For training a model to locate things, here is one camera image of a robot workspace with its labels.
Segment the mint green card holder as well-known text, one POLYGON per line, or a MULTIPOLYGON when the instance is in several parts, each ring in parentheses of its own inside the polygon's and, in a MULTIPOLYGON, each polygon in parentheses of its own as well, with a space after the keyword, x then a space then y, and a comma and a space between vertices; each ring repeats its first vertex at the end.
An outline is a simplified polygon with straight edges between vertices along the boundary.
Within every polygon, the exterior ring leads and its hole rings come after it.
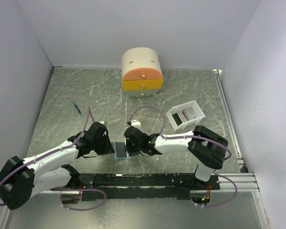
POLYGON ((129 153, 126 150, 125 142, 113 142, 112 147, 114 149, 114 159, 115 160, 126 160, 132 159, 139 156, 139 152, 129 153))

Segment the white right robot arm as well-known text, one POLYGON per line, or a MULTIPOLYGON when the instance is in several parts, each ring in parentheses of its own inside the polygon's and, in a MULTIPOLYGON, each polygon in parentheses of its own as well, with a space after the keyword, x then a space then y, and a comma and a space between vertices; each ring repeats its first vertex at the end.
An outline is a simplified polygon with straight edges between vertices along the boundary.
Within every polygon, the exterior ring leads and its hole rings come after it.
POLYGON ((148 135, 134 126, 124 132, 126 151, 145 153, 149 156, 166 153, 189 152, 199 163, 195 169, 193 186, 202 190, 209 184, 213 172, 222 169, 228 152, 228 140, 205 126, 198 125, 193 131, 183 134, 148 135))

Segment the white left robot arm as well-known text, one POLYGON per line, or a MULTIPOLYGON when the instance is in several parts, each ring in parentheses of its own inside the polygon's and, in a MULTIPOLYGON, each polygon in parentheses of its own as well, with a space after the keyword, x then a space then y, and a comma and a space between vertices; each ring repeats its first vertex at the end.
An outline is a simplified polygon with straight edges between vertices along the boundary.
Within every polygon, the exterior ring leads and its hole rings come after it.
POLYGON ((70 163, 90 152, 97 155, 114 152, 103 122, 92 123, 87 131, 39 155, 25 159, 11 157, 0 171, 0 205, 15 210, 43 191, 57 187, 75 190, 80 174, 70 163))

